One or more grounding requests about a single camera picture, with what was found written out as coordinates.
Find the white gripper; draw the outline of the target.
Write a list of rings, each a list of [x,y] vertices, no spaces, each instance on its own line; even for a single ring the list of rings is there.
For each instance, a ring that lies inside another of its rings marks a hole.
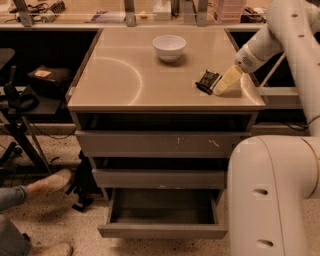
[[[214,87],[215,95],[222,95],[229,87],[240,81],[243,72],[255,72],[266,63],[266,60],[260,48],[246,43],[236,53],[234,63],[236,65],[231,66]]]

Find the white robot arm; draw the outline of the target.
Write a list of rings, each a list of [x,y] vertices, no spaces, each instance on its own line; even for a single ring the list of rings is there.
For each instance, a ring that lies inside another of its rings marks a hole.
[[[235,57],[244,73],[286,55],[310,135],[254,136],[233,150],[227,178],[231,256],[307,256],[302,200],[319,196],[319,8],[273,0],[267,23]]]

